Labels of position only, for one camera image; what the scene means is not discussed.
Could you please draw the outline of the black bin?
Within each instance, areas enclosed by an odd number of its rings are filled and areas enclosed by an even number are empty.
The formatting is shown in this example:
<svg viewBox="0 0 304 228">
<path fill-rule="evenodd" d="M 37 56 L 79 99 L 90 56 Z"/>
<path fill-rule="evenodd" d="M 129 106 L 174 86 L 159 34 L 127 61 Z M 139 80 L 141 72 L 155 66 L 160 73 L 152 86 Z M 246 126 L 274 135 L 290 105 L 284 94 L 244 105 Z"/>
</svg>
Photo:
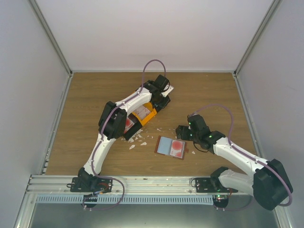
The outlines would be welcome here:
<svg viewBox="0 0 304 228">
<path fill-rule="evenodd" d="M 151 103 L 152 103 L 153 108 L 158 113 L 160 110 L 164 109 L 170 101 L 171 100 L 170 100 L 169 96 L 166 96 L 166 97 L 162 97 L 160 99 L 160 101 L 158 101 L 158 102 L 151 102 Z"/>
<path fill-rule="evenodd" d="M 138 118 L 135 115 L 130 114 L 127 117 L 129 117 L 130 119 L 132 119 L 133 122 L 134 122 L 133 127 L 129 131 L 136 132 L 136 131 L 138 131 L 138 130 L 140 130 L 142 128 L 141 122 L 138 120 Z"/>
</svg>

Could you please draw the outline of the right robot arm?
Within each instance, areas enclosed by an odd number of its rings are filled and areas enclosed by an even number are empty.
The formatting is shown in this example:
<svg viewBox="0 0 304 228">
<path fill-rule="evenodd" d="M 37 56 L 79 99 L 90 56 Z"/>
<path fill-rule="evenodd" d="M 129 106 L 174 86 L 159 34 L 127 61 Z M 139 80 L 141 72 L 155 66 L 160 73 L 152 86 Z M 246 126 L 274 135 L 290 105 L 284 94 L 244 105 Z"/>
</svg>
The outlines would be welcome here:
<svg viewBox="0 0 304 228">
<path fill-rule="evenodd" d="M 267 210 L 292 203 L 293 187 L 282 163 L 268 161 L 235 145 L 225 134 L 211 131 L 201 115 L 188 116 L 188 125 L 179 125 L 178 139 L 199 145 L 203 152 L 220 156 L 242 170 L 242 173 L 220 167 L 210 175 L 210 186 L 215 192 L 234 189 L 251 195 Z"/>
</svg>

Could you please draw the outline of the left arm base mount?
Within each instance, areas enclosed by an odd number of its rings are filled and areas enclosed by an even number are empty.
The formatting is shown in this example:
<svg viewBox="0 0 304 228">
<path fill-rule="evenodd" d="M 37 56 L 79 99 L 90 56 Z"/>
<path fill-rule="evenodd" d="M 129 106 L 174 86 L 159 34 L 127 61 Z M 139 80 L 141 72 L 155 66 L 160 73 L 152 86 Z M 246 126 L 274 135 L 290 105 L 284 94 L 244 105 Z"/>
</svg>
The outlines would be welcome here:
<svg viewBox="0 0 304 228">
<path fill-rule="evenodd" d="M 74 177 L 71 183 L 66 186 L 71 192 L 90 192 L 90 193 L 108 193 L 112 191 L 111 179 L 101 179 L 97 177 L 90 178 L 88 180 L 80 177 Z"/>
</svg>

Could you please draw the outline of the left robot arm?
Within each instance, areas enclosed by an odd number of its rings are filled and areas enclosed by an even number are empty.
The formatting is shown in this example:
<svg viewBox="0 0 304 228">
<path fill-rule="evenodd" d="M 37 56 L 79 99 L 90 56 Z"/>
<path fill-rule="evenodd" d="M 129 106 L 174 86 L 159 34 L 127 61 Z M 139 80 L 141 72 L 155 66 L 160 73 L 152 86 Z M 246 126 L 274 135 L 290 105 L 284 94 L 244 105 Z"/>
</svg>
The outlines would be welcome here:
<svg viewBox="0 0 304 228">
<path fill-rule="evenodd" d="M 116 103 L 111 101 L 106 103 L 98 123 L 98 137 L 94 149 L 86 164 L 78 172 L 81 186 L 86 191 L 96 190 L 98 186 L 96 176 L 100 173 L 113 143 L 123 136 L 127 117 L 146 103 L 163 109 L 170 102 L 168 94 L 172 90 L 170 81 L 165 76 L 158 75 L 154 81 L 149 80 L 143 83 L 125 99 Z"/>
</svg>

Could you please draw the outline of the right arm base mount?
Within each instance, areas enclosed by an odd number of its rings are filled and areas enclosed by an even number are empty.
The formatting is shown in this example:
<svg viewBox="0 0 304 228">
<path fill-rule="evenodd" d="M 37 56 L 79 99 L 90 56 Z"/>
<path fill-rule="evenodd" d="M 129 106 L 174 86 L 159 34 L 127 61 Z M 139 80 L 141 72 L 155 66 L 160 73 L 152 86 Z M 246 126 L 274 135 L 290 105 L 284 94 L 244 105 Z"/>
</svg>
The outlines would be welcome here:
<svg viewBox="0 0 304 228">
<path fill-rule="evenodd" d="M 197 193 L 237 193 L 238 190 L 224 187 L 218 180 L 211 177 L 195 177 L 190 179 L 191 187 Z"/>
</svg>

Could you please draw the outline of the brown leather card holder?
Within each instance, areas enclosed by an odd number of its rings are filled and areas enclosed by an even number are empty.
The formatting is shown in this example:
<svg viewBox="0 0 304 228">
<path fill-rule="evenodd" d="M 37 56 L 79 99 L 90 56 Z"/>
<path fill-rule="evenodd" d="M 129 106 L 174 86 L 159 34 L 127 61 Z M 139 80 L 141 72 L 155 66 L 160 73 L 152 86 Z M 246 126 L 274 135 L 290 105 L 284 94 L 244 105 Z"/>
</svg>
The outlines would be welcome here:
<svg viewBox="0 0 304 228">
<path fill-rule="evenodd" d="M 154 152 L 156 154 L 183 160 L 185 154 L 189 152 L 189 149 L 187 148 L 187 143 L 184 141 L 159 136 Z"/>
</svg>

